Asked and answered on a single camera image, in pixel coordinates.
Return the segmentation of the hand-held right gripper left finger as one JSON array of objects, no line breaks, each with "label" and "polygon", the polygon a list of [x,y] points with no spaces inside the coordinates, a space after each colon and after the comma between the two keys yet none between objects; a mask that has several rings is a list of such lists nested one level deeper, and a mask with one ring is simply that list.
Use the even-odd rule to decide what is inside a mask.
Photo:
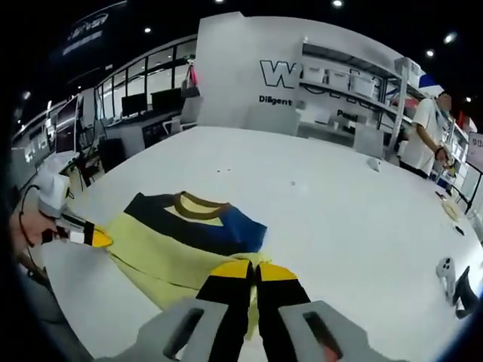
[{"label": "hand-held right gripper left finger", "polygon": [[237,361],[248,330],[253,265],[224,263],[194,298],[185,298],[139,331],[137,361]]}]

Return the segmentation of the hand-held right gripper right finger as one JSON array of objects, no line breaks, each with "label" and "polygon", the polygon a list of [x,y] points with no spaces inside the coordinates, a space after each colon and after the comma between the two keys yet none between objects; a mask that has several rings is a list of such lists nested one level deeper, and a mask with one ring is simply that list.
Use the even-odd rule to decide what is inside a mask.
[{"label": "hand-held right gripper right finger", "polygon": [[262,262],[256,269],[259,330],[270,361],[368,361],[367,333],[323,301],[311,301],[297,276]]}]

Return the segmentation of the person's left hand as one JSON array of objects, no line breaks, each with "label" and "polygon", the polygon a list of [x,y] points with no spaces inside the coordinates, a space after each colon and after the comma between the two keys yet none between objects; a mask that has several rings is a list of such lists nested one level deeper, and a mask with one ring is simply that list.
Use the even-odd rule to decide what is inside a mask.
[{"label": "person's left hand", "polygon": [[43,216],[37,210],[15,212],[10,216],[9,228],[14,252],[23,252],[27,247],[42,243],[42,234],[50,231],[57,233],[55,222]]}]

